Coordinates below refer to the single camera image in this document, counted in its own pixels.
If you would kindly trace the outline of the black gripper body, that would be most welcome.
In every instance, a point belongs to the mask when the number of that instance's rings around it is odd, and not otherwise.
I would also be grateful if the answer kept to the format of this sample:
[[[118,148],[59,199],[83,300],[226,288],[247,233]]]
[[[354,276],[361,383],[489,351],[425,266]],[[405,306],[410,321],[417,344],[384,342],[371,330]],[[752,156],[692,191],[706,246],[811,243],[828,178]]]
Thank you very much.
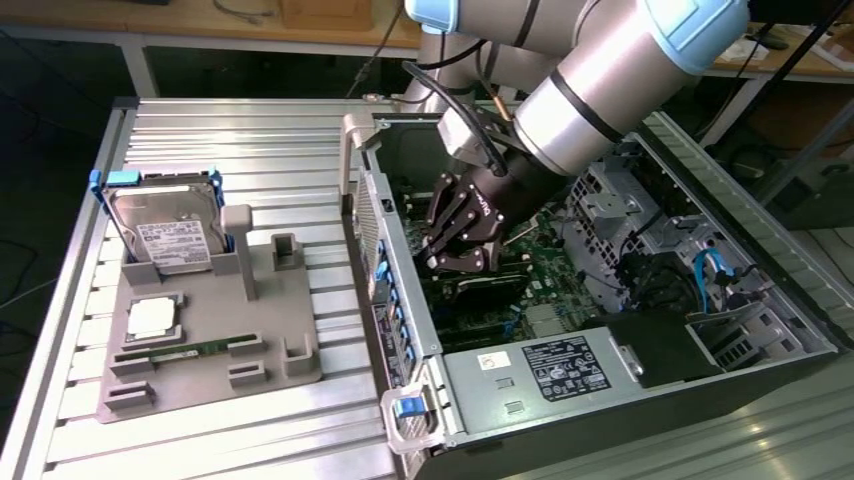
[[[465,229],[468,245],[496,242],[530,219],[569,182],[533,155],[517,150],[509,152],[506,165],[505,176],[482,166],[470,166],[465,171],[465,216],[474,214]]]

